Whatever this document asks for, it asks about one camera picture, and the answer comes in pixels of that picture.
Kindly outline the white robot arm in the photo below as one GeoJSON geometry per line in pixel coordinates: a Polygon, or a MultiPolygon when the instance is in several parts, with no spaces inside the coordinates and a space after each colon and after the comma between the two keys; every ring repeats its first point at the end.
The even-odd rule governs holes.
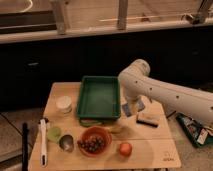
{"type": "Polygon", "coordinates": [[[213,128],[213,93],[152,79],[149,73],[150,66],[143,59],[135,60],[119,73],[128,101],[144,95],[213,128]]]}

